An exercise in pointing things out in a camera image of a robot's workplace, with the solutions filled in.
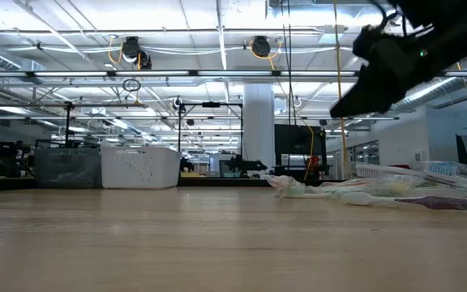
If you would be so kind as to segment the grey perforated plastic basket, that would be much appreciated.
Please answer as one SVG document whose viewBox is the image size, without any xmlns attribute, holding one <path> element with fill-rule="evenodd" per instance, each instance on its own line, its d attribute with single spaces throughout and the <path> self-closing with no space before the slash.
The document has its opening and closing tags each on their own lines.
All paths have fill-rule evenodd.
<svg viewBox="0 0 467 292">
<path fill-rule="evenodd" d="M 39 148 L 35 171 L 41 188 L 102 188 L 98 148 Z"/>
</svg>

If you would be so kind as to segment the black background station frame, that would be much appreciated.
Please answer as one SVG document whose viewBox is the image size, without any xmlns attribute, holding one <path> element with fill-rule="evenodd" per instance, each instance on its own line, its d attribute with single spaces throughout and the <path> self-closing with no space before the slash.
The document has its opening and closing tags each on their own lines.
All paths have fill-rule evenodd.
<svg viewBox="0 0 467 292">
<path fill-rule="evenodd" d="M 224 107 L 227 115 L 193 115 L 194 108 L 214 110 Z M 204 101 L 201 103 L 182 103 L 178 112 L 178 151 L 182 157 L 193 161 L 194 155 L 208 158 L 208 178 L 238 178 L 224 165 L 236 154 L 243 155 L 243 105 L 228 102 Z M 219 125 L 217 122 L 231 122 L 237 119 L 238 126 Z M 213 121 L 211 127 L 196 126 L 195 122 Z"/>
</svg>

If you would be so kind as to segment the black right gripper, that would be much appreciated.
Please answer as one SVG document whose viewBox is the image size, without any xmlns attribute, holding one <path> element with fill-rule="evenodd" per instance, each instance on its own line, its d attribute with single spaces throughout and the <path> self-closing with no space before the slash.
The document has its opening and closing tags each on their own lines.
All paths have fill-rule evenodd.
<svg viewBox="0 0 467 292">
<path fill-rule="evenodd" d="M 467 57 L 467 11 L 403 11 L 402 19 L 419 32 L 402 35 L 384 31 L 374 43 L 356 84 L 329 113 L 332 118 L 387 112 L 411 88 L 433 79 Z"/>
</svg>

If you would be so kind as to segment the black monitor on stand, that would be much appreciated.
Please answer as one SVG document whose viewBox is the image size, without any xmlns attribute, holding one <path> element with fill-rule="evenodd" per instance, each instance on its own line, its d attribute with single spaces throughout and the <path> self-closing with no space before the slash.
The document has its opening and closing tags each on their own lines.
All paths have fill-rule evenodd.
<svg viewBox="0 0 467 292">
<path fill-rule="evenodd" d="M 274 126 L 275 162 L 273 173 L 287 175 L 297 181 L 316 181 L 329 174 L 326 132 L 322 127 L 295 125 Z M 308 168 L 306 159 L 318 156 L 320 165 Z"/>
</svg>

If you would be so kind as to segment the blue white toothbrush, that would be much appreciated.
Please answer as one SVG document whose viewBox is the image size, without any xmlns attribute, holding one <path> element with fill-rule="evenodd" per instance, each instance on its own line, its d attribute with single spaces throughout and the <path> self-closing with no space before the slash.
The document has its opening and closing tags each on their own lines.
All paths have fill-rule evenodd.
<svg viewBox="0 0 467 292">
<path fill-rule="evenodd" d="M 467 188 L 467 165 L 452 161 L 420 161 L 413 168 L 440 183 Z"/>
</svg>

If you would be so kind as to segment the clear plastic bags pile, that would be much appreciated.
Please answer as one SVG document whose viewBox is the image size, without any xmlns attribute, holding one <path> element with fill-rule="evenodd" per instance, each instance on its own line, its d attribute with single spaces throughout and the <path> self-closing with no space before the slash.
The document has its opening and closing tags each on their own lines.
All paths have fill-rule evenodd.
<svg viewBox="0 0 467 292">
<path fill-rule="evenodd" d="M 377 196 L 364 191 L 351 191 L 335 195 L 335 198 L 345 204 L 355 206 L 423 208 L 467 213 L 467 197 L 462 195 L 439 195 L 430 192 L 414 192 L 402 196 Z"/>
</svg>

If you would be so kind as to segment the white perforated plastic basket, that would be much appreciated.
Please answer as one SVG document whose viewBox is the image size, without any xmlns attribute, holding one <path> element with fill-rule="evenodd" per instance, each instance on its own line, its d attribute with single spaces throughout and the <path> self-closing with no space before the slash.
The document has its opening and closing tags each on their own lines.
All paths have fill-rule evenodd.
<svg viewBox="0 0 467 292">
<path fill-rule="evenodd" d="M 102 147 L 101 177 L 106 189 L 176 187 L 181 153 L 161 147 Z"/>
</svg>

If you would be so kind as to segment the long linear ceiling light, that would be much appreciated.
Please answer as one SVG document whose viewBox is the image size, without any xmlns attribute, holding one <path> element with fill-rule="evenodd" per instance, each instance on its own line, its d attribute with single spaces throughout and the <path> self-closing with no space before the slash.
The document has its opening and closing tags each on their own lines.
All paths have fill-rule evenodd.
<svg viewBox="0 0 467 292">
<path fill-rule="evenodd" d="M 356 71 L 0 71 L 0 78 L 17 77 L 354 77 Z"/>
</svg>

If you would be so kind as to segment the white structural column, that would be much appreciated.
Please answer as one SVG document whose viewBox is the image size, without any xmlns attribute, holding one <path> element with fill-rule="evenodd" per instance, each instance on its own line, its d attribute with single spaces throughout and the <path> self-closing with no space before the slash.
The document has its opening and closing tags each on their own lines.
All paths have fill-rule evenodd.
<svg viewBox="0 0 467 292">
<path fill-rule="evenodd" d="M 274 92 L 271 84 L 245 84 L 243 96 L 243 157 L 260 161 L 266 170 L 275 165 Z"/>
</svg>

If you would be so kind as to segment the black vertical post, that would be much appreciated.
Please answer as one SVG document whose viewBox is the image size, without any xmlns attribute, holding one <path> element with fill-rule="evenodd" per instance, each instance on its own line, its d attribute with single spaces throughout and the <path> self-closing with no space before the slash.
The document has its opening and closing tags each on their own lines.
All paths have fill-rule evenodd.
<svg viewBox="0 0 467 292">
<path fill-rule="evenodd" d="M 65 110 L 66 110 L 66 129 L 65 129 L 65 147 L 69 148 L 70 144 L 70 122 L 71 122 L 71 111 L 74 109 L 74 105 L 70 101 L 65 102 Z"/>
</svg>

